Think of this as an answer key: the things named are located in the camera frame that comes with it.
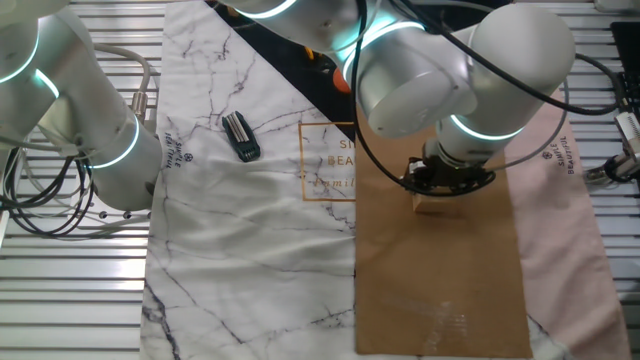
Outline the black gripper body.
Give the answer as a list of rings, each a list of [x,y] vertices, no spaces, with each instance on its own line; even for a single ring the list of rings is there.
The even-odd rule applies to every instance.
[[[491,184],[496,173],[474,166],[456,168],[438,156],[410,157],[402,185],[408,191],[427,197],[457,197]]]

